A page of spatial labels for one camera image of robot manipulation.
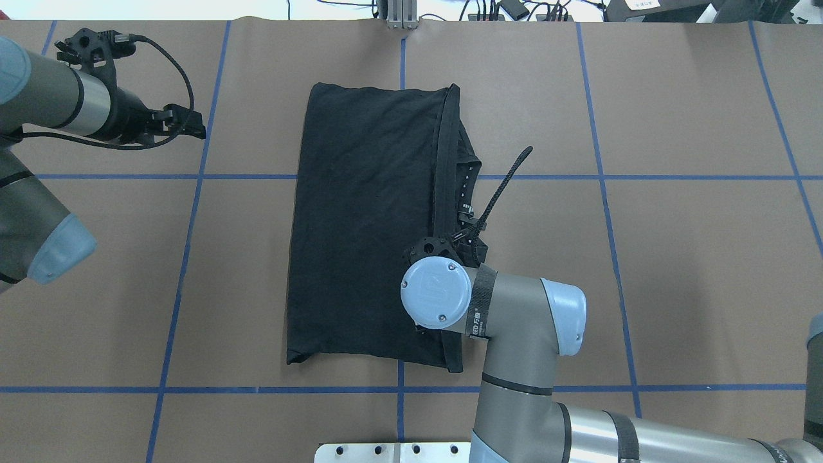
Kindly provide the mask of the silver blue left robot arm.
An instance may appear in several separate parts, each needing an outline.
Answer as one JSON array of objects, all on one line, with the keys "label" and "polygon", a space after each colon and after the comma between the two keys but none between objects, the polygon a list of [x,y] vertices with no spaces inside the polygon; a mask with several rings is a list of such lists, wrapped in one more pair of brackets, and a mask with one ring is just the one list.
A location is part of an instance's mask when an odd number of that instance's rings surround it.
[{"label": "silver blue left robot arm", "polygon": [[[115,62],[148,44],[176,68],[186,106],[150,109],[118,85]],[[147,36],[82,28],[56,43],[51,59],[3,36],[1,94],[1,278],[8,292],[23,280],[50,284],[92,255],[97,241],[82,220],[13,152],[33,138],[96,149],[155,149],[179,136],[205,140],[203,116],[180,64]]]}]

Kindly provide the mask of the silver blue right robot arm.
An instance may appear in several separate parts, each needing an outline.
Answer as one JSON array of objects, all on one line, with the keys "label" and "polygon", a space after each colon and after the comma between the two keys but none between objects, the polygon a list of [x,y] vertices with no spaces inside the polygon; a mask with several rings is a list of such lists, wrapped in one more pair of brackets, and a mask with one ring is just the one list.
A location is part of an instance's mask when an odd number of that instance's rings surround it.
[{"label": "silver blue right robot arm", "polygon": [[423,329],[485,340],[471,462],[820,462],[821,316],[806,339],[801,439],[733,439],[554,399],[558,359],[578,354],[587,300],[575,286],[465,267],[457,243],[425,237],[406,249],[402,305]]}]

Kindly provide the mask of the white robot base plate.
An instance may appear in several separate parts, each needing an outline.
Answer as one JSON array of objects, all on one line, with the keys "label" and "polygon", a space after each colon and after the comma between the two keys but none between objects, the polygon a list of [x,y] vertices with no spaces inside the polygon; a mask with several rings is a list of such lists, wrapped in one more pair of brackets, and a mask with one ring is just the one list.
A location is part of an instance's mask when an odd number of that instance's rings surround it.
[{"label": "white robot base plate", "polygon": [[470,442],[327,443],[314,462],[467,462]]}]

